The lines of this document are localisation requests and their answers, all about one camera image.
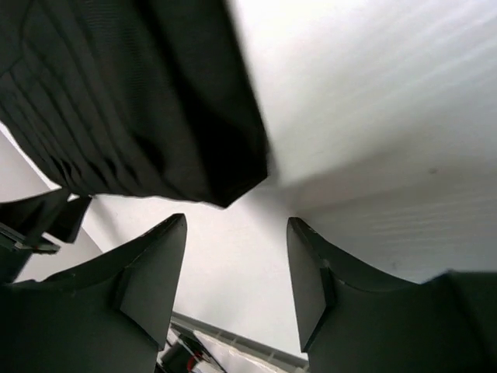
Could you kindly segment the black pleated skirt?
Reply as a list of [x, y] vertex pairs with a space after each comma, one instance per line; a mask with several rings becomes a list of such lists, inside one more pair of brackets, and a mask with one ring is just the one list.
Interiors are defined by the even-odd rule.
[[3, 1], [1, 120], [75, 194], [227, 207], [268, 175], [224, 1]]

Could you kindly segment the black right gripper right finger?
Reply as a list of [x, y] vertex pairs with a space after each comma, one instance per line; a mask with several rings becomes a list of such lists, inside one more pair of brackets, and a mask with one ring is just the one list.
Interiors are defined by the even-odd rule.
[[496, 275], [403, 280], [287, 222], [302, 352], [313, 372], [494, 372]]

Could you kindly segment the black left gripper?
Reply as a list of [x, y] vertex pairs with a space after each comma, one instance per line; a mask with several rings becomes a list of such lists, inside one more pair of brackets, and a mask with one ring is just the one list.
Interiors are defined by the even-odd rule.
[[72, 244], [92, 197], [69, 199], [68, 190], [52, 190], [1, 203], [1, 282], [11, 284], [33, 254], [54, 255], [61, 246], [45, 233]]

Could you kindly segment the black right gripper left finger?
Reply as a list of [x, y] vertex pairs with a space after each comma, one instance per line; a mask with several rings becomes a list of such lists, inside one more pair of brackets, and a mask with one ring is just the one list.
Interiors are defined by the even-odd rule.
[[1, 287], [3, 372], [152, 372], [165, 347], [186, 248], [174, 214], [43, 281]]

